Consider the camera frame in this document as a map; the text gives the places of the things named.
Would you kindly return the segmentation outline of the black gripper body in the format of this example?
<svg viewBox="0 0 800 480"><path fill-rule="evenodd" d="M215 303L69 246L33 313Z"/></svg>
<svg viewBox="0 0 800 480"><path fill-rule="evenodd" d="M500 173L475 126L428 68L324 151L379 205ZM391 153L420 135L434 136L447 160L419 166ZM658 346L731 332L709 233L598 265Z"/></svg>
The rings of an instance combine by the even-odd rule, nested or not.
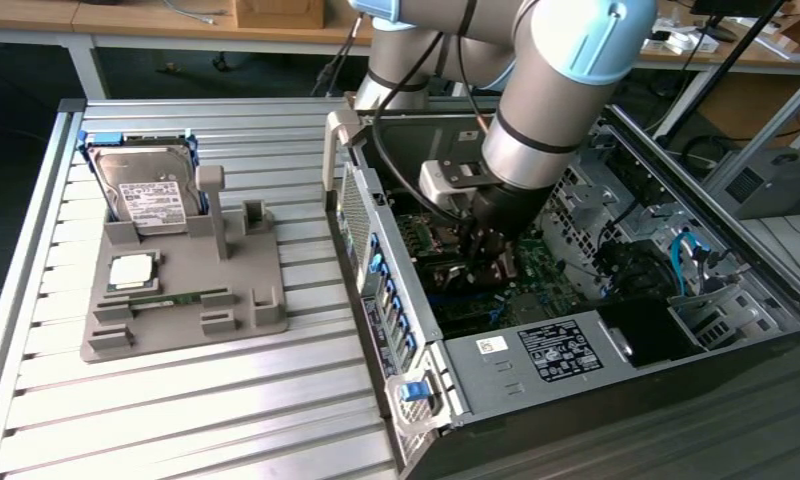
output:
<svg viewBox="0 0 800 480"><path fill-rule="evenodd" d="M463 257L475 281L511 281L518 276L518 240L552 191L552 186L526 190L499 184L475 192L472 222L463 229Z"/></svg>

